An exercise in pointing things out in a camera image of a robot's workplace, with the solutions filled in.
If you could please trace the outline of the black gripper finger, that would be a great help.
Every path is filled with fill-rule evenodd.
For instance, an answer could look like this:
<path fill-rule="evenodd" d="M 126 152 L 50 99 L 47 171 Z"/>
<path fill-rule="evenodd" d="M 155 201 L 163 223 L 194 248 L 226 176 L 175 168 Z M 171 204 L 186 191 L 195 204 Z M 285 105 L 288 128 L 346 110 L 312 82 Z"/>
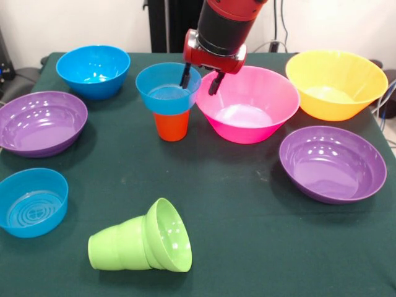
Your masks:
<path fill-rule="evenodd" d="M 188 85 L 189 85 L 189 81 L 190 81 L 190 69 L 191 69 L 191 63 L 186 63 L 184 66 L 184 70 L 183 70 L 183 74 L 182 74 L 182 78 L 180 81 L 180 86 L 183 89 L 187 89 Z"/>
<path fill-rule="evenodd" d="M 212 71 L 210 74 L 216 75 L 213 78 L 213 81 L 211 82 L 210 87 L 209 87 L 209 95 L 212 96 L 212 95 L 217 94 L 220 84 L 225 77 L 225 73 L 220 70 L 215 70 L 215 71 Z"/>

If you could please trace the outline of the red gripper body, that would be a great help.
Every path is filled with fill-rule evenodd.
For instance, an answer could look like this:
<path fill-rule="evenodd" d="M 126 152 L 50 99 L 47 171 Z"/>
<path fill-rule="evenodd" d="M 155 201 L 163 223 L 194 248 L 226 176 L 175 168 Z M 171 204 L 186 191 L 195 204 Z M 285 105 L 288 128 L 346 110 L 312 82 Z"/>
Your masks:
<path fill-rule="evenodd" d="M 204 49 L 198 41 L 198 32 L 189 29 L 184 39 L 183 59 L 195 66 L 204 66 L 226 74 L 236 74 L 247 58 L 247 46 L 242 44 L 236 54 L 219 56 Z"/>

